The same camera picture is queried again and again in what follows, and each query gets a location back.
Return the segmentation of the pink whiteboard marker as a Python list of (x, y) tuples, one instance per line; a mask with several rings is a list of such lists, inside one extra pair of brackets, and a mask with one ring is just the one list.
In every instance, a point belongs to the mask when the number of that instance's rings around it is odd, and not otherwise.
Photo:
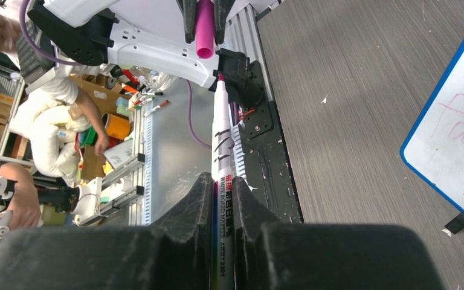
[(222, 74), (214, 93), (212, 123), (213, 231), (210, 289), (234, 289), (234, 218), (228, 92)]

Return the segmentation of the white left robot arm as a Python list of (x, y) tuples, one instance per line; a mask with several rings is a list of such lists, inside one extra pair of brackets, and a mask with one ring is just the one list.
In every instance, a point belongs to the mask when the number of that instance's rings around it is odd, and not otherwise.
[(228, 100), (242, 108), (263, 102), (260, 63), (226, 40), (253, 46), (256, 28), (243, 38), (227, 33), (246, 10), (236, 1), (24, 1), (22, 43), (33, 51), (23, 64), (33, 91), (74, 69), (102, 64), (166, 73), (215, 91), (224, 78)]

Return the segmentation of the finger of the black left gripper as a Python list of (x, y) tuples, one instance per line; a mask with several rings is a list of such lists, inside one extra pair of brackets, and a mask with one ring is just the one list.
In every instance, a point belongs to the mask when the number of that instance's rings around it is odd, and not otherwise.
[(227, 17), (236, 1), (214, 0), (214, 41), (223, 44)]
[(197, 0), (176, 0), (183, 18), (184, 38), (187, 44), (195, 41)]

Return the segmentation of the pink marker cap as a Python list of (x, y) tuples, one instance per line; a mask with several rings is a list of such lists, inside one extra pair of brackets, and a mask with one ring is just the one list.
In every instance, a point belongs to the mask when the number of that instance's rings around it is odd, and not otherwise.
[(211, 0), (197, 1), (195, 23), (196, 54), (209, 59), (214, 54), (214, 4)]

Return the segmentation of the blue framed whiteboard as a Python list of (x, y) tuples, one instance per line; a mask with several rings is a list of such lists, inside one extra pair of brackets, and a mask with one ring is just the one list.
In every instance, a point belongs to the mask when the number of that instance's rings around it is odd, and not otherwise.
[[(464, 214), (464, 39), (399, 154), (418, 177)], [(451, 233), (463, 227), (460, 217), (446, 225)]]

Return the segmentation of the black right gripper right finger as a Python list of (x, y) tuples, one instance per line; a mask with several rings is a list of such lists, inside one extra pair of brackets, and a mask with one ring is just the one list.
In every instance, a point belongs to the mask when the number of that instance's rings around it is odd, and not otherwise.
[(398, 225), (290, 224), (232, 183), (239, 289), (442, 289), (417, 234)]

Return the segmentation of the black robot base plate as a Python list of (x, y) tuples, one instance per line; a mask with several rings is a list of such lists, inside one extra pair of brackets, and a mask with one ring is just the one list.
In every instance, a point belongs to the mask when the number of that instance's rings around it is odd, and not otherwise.
[(292, 174), (291, 162), (279, 120), (276, 102), (268, 99), (261, 64), (250, 66), (250, 82), (260, 87), (264, 98), (240, 114), (239, 136), (245, 165), (245, 181), (261, 204), (283, 222), (304, 222)]

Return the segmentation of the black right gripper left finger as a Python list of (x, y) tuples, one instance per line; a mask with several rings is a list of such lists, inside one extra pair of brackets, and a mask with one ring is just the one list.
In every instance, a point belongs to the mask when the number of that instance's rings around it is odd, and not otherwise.
[(18, 230), (0, 241), (0, 289), (208, 289), (210, 197), (202, 173), (148, 226)]

